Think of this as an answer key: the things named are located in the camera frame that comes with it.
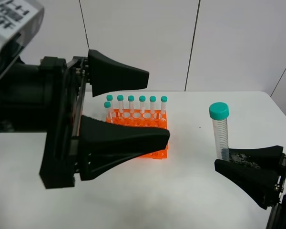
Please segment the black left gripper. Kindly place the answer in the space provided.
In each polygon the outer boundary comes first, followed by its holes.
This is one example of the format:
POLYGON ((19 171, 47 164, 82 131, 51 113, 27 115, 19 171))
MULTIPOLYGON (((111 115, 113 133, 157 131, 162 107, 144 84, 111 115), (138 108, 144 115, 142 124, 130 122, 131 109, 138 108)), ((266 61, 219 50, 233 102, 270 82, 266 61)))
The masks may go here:
POLYGON ((44 57, 39 71, 51 85, 44 116, 47 134, 39 176, 46 189, 74 187, 76 173, 93 180, 128 160, 166 148, 170 132, 158 127, 106 123, 82 114, 86 82, 93 97, 148 86, 149 72, 122 64, 97 50, 70 62, 44 57))

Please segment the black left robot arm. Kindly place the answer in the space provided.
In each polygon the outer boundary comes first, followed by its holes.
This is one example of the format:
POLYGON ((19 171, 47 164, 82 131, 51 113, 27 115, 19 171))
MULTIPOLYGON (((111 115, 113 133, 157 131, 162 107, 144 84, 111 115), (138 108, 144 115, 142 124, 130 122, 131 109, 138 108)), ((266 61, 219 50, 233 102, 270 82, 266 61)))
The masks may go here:
POLYGON ((85 86, 93 96, 147 87, 149 73, 96 50, 70 62, 20 59, 0 80, 0 133, 46 133, 40 178, 47 189, 73 187, 128 160, 163 150, 170 133, 159 127, 110 124, 82 114, 85 86))

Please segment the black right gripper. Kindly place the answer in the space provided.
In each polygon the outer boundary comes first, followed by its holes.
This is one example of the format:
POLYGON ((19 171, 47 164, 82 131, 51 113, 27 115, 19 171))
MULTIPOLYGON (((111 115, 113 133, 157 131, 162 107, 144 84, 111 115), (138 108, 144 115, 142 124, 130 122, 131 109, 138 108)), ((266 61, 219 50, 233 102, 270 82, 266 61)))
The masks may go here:
POLYGON ((239 186, 259 207, 272 206, 266 229, 286 229, 286 155, 283 160, 283 147, 230 148, 229 153, 229 161, 215 160, 215 171, 239 186), (284 173, 281 176, 282 161, 284 173))

